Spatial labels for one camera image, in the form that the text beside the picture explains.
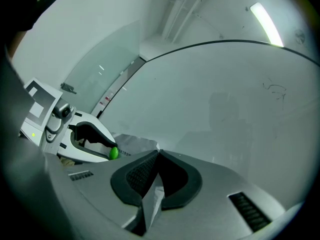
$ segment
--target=glass panel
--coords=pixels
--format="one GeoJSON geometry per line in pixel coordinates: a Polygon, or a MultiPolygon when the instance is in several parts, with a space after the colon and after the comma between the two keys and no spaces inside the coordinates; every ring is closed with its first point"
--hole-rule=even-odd
{"type": "Polygon", "coordinates": [[[92,48],[65,80],[76,94],[62,90],[62,98],[78,110],[91,113],[120,73],[139,56],[139,29],[139,21],[133,22],[92,48]]]}
{"type": "Polygon", "coordinates": [[[194,46],[145,63],[100,120],[112,132],[226,166],[288,209],[303,200],[318,166],[319,70],[270,44],[194,46]]]}

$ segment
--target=vent grille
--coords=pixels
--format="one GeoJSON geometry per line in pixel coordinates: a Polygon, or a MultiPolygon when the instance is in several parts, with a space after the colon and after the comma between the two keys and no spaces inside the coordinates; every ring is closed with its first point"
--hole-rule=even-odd
{"type": "Polygon", "coordinates": [[[88,171],[88,170],[68,174],[68,176],[70,177],[70,179],[72,181],[78,181],[78,180],[81,180],[81,179],[84,179],[84,178],[88,178],[88,177],[90,177],[92,175],[94,175],[94,174],[91,171],[88,171]]]}
{"type": "Polygon", "coordinates": [[[264,228],[271,222],[243,192],[231,194],[229,199],[253,232],[264,228]]]}

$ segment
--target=green ball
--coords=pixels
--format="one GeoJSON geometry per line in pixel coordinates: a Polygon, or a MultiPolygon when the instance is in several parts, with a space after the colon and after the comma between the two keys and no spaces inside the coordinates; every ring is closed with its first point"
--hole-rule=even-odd
{"type": "Polygon", "coordinates": [[[116,159],[119,155],[119,150],[116,147],[111,148],[109,158],[110,160],[116,159]]]}

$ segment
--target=white machine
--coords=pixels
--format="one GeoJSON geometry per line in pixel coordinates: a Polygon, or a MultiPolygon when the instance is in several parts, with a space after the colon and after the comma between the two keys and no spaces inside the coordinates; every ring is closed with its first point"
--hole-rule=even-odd
{"type": "Polygon", "coordinates": [[[85,147],[85,142],[114,148],[117,144],[108,129],[93,115],[77,111],[61,98],[62,92],[36,78],[24,88],[34,99],[21,132],[43,151],[76,162],[97,163],[109,160],[105,153],[85,147]]]}

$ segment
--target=fluorescent light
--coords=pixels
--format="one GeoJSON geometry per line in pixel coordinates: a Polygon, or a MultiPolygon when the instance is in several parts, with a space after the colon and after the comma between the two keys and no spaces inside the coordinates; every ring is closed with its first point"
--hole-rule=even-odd
{"type": "Polygon", "coordinates": [[[276,46],[284,47],[275,24],[272,22],[272,19],[262,4],[257,2],[252,5],[250,9],[262,25],[270,40],[270,43],[276,46]]]}

